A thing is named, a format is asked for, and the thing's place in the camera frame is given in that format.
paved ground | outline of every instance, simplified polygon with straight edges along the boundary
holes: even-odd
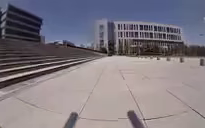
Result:
[[[77,112],[76,128],[132,128],[134,110],[149,128],[205,128],[205,67],[185,61],[113,56],[81,65],[0,98],[0,126],[62,128]]]

blue sky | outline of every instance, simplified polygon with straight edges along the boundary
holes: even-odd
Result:
[[[107,18],[178,25],[187,43],[205,45],[205,0],[0,0],[0,6],[7,2],[42,17],[47,41],[90,43],[95,20]]]

